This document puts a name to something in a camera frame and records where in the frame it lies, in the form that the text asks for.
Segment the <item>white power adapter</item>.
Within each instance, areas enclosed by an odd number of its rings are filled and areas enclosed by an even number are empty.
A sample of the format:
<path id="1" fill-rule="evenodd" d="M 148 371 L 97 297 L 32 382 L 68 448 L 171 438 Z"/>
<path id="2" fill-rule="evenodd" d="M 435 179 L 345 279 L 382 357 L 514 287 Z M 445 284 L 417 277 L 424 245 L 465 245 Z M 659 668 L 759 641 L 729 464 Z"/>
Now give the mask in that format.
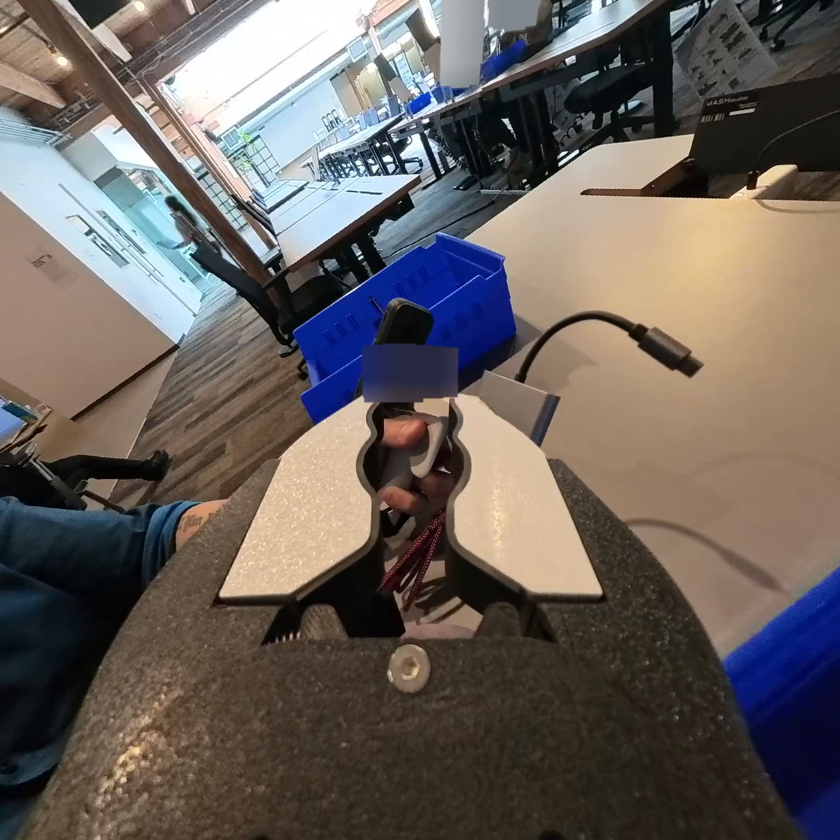
<path id="1" fill-rule="evenodd" d="M 795 164 L 775 165 L 758 176 L 754 187 L 746 185 L 730 198 L 753 201 L 791 199 L 798 174 Z"/>

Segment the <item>person's left hand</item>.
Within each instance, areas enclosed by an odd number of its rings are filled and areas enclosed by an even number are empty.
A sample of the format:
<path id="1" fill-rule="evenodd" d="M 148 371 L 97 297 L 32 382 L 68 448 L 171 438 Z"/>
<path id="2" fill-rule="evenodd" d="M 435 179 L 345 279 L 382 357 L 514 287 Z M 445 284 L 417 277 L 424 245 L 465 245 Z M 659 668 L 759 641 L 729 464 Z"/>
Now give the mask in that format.
<path id="1" fill-rule="evenodd" d="M 381 458 L 387 460 L 391 452 L 411 451 L 425 443 L 427 424 L 413 416 L 386 418 L 381 439 Z M 378 498 L 381 504 L 409 517 L 417 517 L 427 510 L 438 508 L 455 488 L 450 471 L 451 453 L 446 442 L 437 452 L 434 466 L 425 476 L 413 477 L 408 488 L 385 486 L 381 481 Z"/>

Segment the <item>black box on table edge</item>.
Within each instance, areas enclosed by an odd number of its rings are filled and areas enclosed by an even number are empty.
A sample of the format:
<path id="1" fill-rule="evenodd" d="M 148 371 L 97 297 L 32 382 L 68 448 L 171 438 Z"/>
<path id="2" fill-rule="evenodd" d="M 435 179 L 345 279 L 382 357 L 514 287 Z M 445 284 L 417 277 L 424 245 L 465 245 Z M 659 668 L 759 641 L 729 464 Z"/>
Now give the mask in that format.
<path id="1" fill-rule="evenodd" d="M 688 158 L 703 175 L 839 170 L 839 75 L 708 98 Z"/>

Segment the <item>blue plastic bin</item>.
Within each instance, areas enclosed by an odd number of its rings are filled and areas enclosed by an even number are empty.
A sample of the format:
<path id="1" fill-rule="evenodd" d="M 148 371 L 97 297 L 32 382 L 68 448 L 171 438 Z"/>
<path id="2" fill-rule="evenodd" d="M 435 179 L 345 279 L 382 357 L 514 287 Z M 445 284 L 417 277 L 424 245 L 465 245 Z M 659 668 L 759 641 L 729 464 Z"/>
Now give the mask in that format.
<path id="1" fill-rule="evenodd" d="M 723 662 L 752 742 L 803 834 L 839 838 L 839 570 Z"/>
<path id="2" fill-rule="evenodd" d="M 352 289 L 293 336 L 308 367 L 310 387 L 301 403 L 318 424 L 354 398 L 363 347 L 373 343 L 385 310 L 404 298 L 429 310 L 428 343 L 458 349 L 464 371 L 516 335 L 504 256 L 446 234 L 416 247 Z"/>

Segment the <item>printed plastic bag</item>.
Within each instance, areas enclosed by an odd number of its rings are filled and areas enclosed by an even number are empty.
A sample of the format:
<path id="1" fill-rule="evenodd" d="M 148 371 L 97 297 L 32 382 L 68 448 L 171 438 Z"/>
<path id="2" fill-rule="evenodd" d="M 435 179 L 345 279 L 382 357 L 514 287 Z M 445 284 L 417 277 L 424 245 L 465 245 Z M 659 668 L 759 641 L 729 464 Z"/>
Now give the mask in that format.
<path id="1" fill-rule="evenodd" d="M 689 30 L 675 52 L 677 64 L 697 98 L 754 89 L 778 65 L 738 6 L 718 1 Z"/>

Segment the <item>wooden top desk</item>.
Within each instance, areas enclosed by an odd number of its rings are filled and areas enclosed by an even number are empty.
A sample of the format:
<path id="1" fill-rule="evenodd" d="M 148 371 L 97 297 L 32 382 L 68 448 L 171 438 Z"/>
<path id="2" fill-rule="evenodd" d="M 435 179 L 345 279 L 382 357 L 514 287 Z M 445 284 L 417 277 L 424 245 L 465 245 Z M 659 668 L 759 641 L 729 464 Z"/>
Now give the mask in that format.
<path id="1" fill-rule="evenodd" d="M 548 92 L 573 81 L 576 85 L 599 71 L 619 65 L 645 63 L 653 71 L 653 86 L 622 105 L 619 115 L 651 126 L 656 138 L 673 134 L 678 121 L 674 111 L 674 54 L 672 12 L 677 2 L 614 2 L 593 12 L 559 34 L 533 56 L 483 84 L 481 98 L 496 98 L 511 106 L 523 128 L 531 164 L 523 176 L 535 186 L 559 168 L 598 144 L 613 140 L 600 131 L 574 152 L 563 154 L 554 129 L 543 119 L 541 104 L 548 106 Z M 629 125 L 629 133 L 637 133 Z"/>
<path id="2" fill-rule="evenodd" d="M 300 270 L 345 255 L 358 281 L 385 267 L 373 237 L 385 221 L 413 209 L 420 175 L 351 177 L 309 182 L 269 213 L 285 267 Z"/>

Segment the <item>open laptop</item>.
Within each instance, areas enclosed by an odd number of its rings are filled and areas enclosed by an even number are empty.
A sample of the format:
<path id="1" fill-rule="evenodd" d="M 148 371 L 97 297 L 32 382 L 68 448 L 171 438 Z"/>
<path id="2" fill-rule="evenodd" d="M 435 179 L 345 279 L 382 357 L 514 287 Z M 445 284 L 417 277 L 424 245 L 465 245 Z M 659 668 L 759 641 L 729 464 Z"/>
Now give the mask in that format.
<path id="1" fill-rule="evenodd" d="M 1 446 L 12 441 L 28 425 L 30 411 L 13 401 L 1 399 Z"/>

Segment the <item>black office chair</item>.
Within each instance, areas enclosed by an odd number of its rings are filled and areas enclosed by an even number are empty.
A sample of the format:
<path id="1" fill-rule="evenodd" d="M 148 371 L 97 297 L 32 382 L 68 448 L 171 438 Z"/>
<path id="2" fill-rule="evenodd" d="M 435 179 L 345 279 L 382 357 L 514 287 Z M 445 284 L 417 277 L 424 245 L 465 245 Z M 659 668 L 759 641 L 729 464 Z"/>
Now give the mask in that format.
<path id="1" fill-rule="evenodd" d="M 262 318 L 287 358 L 299 348 L 293 333 L 339 300 L 348 290 L 333 273 L 320 274 L 290 291 L 284 277 L 276 276 L 265 288 L 239 266 L 209 245 L 198 245 L 192 260 L 231 287 Z"/>
<path id="2" fill-rule="evenodd" d="M 563 106 L 575 116 L 591 113 L 593 130 L 616 142 L 624 142 L 627 140 L 625 127 L 629 125 L 637 131 L 643 123 L 622 118 L 620 108 L 633 96 L 651 88 L 653 83 L 653 71 L 645 63 L 609 67 L 577 84 Z"/>

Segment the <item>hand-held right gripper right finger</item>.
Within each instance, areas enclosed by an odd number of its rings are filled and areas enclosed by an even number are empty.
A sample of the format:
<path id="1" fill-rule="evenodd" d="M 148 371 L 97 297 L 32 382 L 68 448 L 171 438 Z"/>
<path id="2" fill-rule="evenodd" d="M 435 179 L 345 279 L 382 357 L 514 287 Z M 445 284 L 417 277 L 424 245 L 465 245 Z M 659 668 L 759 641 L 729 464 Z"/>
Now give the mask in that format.
<path id="1" fill-rule="evenodd" d="M 530 601 L 600 600 L 602 585 L 540 446 L 477 396 L 458 396 L 450 409 L 462 462 L 449 497 L 452 559 Z"/>

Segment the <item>black chair base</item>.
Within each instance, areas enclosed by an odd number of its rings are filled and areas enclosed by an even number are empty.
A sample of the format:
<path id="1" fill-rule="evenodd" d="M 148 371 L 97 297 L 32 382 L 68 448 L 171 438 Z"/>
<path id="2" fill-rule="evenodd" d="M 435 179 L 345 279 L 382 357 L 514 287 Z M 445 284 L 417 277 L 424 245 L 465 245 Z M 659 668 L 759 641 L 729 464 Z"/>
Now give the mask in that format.
<path id="1" fill-rule="evenodd" d="M 95 455 L 74 455 L 54 461 L 36 460 L 48 472 L 75 490 L 82 481 L 146 480 L 160 482 L 170 468 L 171 458 L 164 450 L 156 450 L 146 459 L 107 458 Z M 13 498 L 35 508 L 67 509 L 67 498 L 35 466 L 31 458 L 23 463 L 20 457 L 2 454 L 1 498 Z"/>

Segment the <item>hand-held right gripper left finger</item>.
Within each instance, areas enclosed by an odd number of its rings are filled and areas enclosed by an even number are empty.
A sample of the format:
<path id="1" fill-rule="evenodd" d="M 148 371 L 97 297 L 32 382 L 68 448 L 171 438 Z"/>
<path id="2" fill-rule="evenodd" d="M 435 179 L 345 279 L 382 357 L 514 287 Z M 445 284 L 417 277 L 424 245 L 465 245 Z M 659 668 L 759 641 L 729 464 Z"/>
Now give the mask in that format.
<path id="1" fill-rule="evenodd" d="M 354 400 L 280 458 L 220 602 L 298 602 L 376 550 L 379 504 L 364 474 L 364 457 L 377 447 L 372 410 Z"/>

